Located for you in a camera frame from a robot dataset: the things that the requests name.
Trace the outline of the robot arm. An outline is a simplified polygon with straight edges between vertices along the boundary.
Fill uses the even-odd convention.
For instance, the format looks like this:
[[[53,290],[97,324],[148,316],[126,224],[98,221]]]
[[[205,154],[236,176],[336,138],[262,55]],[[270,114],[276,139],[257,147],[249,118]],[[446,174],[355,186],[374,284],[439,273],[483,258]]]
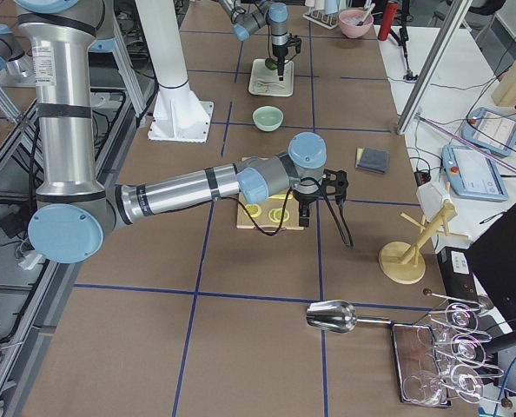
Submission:
[[[240,42],[250,38],[255,32],[268,26],[272,52],[275,57],[277,75],[284,80],[285,62],[291,36],[288,31],[287,5],[275,1],[260,1],[255,10],[247,13],[239,1],[219,0],[233,26],[233,32]]]
[[[31,43],[36,116],[42,144],[43,182],[37,210],[28,224],[33,249],[46,259],[75,264],[94,255],[113,231],[144,217],[171,213],[242,193],[262,202],[284,190],[300,201],[318,199],[325,187],[327,149],[315,133],[297,134],[288,150],[269,158],[251,157],[161,182],[111,184],[106,162],[124,160],[132,142],[113,126],[97,155],[89,71],[89,48],[118,30],[110,1],[14,1],[17,21]],[[149,138],[205,142],[212,102],[200,101],[189,85],[174,1],[135,1],[155,72],[157,102]],[[279,77],[289,45],[300,40],[288,31],[284,3],[260,1],[251,14],[236,1],[220,1],[246,39],[267,25]]]

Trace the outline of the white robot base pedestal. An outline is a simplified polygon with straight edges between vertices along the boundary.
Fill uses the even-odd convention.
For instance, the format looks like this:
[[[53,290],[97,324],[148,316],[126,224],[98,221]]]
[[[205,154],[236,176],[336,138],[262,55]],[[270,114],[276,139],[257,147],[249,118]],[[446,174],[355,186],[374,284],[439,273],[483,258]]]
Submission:
[[[136,7],[159,88],[149,139],[206,142],[214,104],[200,101],[189,85],[174,3],[138,1]]]

